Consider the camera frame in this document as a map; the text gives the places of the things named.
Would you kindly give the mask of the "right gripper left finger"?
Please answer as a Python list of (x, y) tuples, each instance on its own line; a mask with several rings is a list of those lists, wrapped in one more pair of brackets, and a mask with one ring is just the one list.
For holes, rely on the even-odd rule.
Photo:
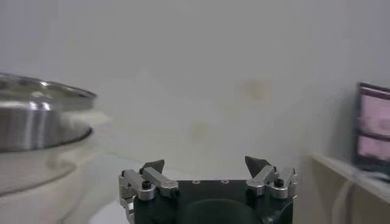
[(123, 170), (118, 177), (119, 197), (129, 201), (133, 197), (141, 201), (151, 201), (157, 194), (166, 198), (179, 196), (179, 182), (162, 174), (165, 161), (163, 159), (145, 163), (136, 170)]

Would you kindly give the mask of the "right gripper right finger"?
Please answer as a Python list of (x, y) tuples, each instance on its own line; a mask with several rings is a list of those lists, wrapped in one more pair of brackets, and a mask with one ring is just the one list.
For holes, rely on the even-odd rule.
[(245, 157), (245, 163), (252, 178), (246, 181), (246, 186), (256, 197), (269, 192), (272, 198), (286, 200), (297, 195), (297, 171), (285, 167), (281, 171), (265, 159)]

